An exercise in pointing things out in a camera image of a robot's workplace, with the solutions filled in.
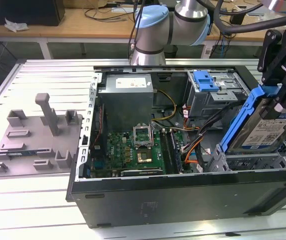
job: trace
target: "black computer case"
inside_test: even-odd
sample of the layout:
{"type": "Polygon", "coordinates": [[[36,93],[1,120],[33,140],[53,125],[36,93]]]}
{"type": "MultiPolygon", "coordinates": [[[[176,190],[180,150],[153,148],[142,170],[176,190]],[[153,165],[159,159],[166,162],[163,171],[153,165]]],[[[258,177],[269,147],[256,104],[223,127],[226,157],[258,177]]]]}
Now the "black computer case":
{"type": "Polygon", "coordinates": [[[58,26],[64,14],[63,0],[0,0],[0,25],[6,18],[14,23],[58,26]]]}
{"type": "MultiPolygon", "coordinates": [[[[257,86],[245,66],[231,68],[257,86]]],[[[286,205],[286,169],[97,181],[74,181],[71,169],[66,200],[90,228],[268,216],[286,205]]]]}

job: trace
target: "orange wire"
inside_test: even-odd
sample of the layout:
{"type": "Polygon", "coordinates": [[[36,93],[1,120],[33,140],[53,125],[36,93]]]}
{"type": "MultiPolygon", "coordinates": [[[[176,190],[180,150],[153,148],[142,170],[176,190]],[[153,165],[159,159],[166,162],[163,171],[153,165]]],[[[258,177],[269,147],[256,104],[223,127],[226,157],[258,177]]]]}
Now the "orange wire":
{"type": "Polygon", "coordinates": [[[188,127],[188,126],[186,125],[187,121],[188,121],[188,119],[185,118],[185,119],[184,119],[184,122],[183,122],[184,129],[186,129],[186,130],[192,130],[193,127],[188,127]]]}
{"type": "Polygon", "coordinates": [[[198,141],[194,144],[194,146],[188,151],[188,153],[187,153],[187,155],[186,155],[186,157],[185,157],[185,160],[184,160],[185,163],[188,163],[188,162],[189,162],[189,156],[191,155],[193,149],[202,141],[202,139],[203,139],[203,137],[202,137],[200,140],[198,140],[198,141]]]}

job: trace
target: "aluminum profile table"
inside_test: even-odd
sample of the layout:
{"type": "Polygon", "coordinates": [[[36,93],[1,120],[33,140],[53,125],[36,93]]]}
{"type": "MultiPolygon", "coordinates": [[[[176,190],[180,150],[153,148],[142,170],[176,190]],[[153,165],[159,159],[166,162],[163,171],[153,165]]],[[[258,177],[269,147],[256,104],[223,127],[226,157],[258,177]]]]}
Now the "aluminum profile table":
{"type": "MultiPolygon", "coordinates": [[[[0,86],[0,140],[10,109],[39,116],[41,109],[34,97],[47,92],[57,114],[66,109],[85,114],[93,66],[127,64],[125,59],[28,60],[16,64],[0,86]]],[[[258,61],[253,59],[168,59],[167,64],[245,65],[257,80],[261,78],[256,71],[258,61]]],[[[76,204],[65,201],[68,181],[67,173],[0,179],[0,239],[286,239],[286,206],[271,216],[90,229],[76,204]],[[237,236],[228,237],[231,233],[237,236]]]]}

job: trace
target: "black hose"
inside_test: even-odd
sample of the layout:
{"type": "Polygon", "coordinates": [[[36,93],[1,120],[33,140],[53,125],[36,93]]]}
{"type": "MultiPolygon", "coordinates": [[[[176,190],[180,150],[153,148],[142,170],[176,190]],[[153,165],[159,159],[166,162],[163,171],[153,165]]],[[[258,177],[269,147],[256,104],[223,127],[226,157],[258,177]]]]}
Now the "black hose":
{"type": "Polygon", "coordinates": [[[220,19],[220,9],[223,4],[224,0],[218,0],[215,11],[214,11],[214,22],[215,25],[218,27],[220,32],[225,34],[239,34],[239,33],[248,33],[248,32],[255,32],[259,30],[265,30],[265,29],[271,29],[276,27],[281,27],[286,25],[286,16],[267,20],[267,21],[261,21],[246,25],[238,25],[238,26],[227,26],[223,24],[223,22],[220,19]]]}
{"type": "Polygon", "coordinates": [[[137,44],[137,38],[138,38],[138,33],[139,33],[139,29],[140,29],[140,23],[141,23],[141,19],[142,19],[142,13],[143,13],[143,8],[145,6],[145,0],[142,1],[142,4],[141,4],[141,8],[139,9],[140,11],[138,12],[139,14],[139,17],[138,17],[138,23],[134,23],[134,25],[137,24],[137,30],[136,30],[136,34],[135,34],[135,38],[134,38],[134,44],[136,45],[137,44]]]}
{"type": "MultiPolygon", "coordinates": [[[[207,8],[208,10],[214,11],[216,9],[215,7],[212,7],[211,5],[207,4],[206,2],[203,2],[203,0],[196,0],[196,1],[199,4],[201,4],[203,7],[207,8]]],[[[219,13],[222,15],[228,15],[228,16],[242,15],[242,14],[247,14],[247,13],[253,12],[254,10],[259,9],[262,6],[263,6],[263,4],[260,3],[254,7],[251,7],[249,9],[242,10],[242,11],[222,11],[221,7],[220,7],[219,13]]]]}

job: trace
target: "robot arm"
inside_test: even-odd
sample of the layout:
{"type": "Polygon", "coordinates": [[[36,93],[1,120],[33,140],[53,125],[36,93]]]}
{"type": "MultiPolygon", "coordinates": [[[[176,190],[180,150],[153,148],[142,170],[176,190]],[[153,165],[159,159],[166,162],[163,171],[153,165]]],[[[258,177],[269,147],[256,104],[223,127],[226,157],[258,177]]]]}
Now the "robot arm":
{"type": "Polygon", "coordinates": [[[209,27],[208,10],[195,0],[182,0],[175,12],[169,12],[166,6],[146,6],[130,63],[165,65],[165,45],[199,45],[205,40],[209,27]]]}

